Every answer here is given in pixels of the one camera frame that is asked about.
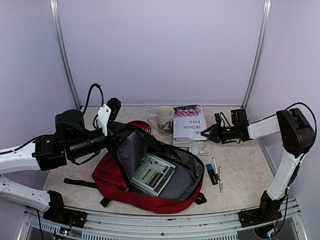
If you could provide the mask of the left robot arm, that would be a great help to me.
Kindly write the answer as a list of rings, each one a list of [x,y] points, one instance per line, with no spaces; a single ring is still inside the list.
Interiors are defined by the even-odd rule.
[[[66,208],[62,195],[53,190],[37,190],[16,183],[5,174],[24,170],[48,171],[76,163],[78,158],[97,156],[121,141],[124,123],[116,122],[119,108],[100,107],[98,129],[85,128],[84,114],[77,109],[67,110],[55,117],[55,133],[37,136],[27,143],[7,148],[0,153],[0,196],[9,201],[43,212],[46,220],[83,228],[87,213]]]

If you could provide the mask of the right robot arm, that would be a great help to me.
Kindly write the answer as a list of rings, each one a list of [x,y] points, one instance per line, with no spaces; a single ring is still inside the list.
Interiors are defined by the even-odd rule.
[[[300,106],[312,116],[310,124]],[[281,205],[289,201],[288,190],[298,175],[301,163],[317,138],[317,119],[311,108],[295,102],[283,110],[252,122],[244,108],[231,110],[232,124],[223,124],[223,115],[216,113],[216,123],[201,135],[217,144],[259,140],[273,167],[274,179],[261,196],[259,207],[238,213],[241,226],[251,227],[285,219]]]

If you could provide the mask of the white Designer Fate book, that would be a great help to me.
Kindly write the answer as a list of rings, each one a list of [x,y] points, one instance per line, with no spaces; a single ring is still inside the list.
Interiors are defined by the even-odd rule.
[[[199,104],[173,108],[173,138],[183,141],[204,141],[201,132],[207,128],[203,107]]]

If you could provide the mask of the red backpack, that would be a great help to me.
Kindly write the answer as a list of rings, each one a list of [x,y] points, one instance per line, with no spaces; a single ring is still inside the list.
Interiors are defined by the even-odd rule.
[[[205,166],[196,155],[130,123],[113,121],[108,129],[107,136],[71,147],[73,153],[107,149],[92,181],[65,178],[66,184],[97,189],[104,207],[118,201],[157,214],[175,214],[207,202],[201,192]]]

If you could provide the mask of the grey photo cover book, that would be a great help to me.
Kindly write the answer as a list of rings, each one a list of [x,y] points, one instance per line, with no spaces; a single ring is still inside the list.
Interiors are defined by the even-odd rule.
[[[138,164],[131,184],[149,196],[158,197],[176,171],[176,166],[150,152]]]

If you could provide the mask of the thin grey booklet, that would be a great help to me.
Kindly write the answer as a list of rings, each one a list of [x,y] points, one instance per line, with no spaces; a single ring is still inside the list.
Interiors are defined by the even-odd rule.
[[[180,148],[189,148],[189,147],[203,147],[204,141],[207,138],[204,136],[200,137],[173,137],[172,144]]]

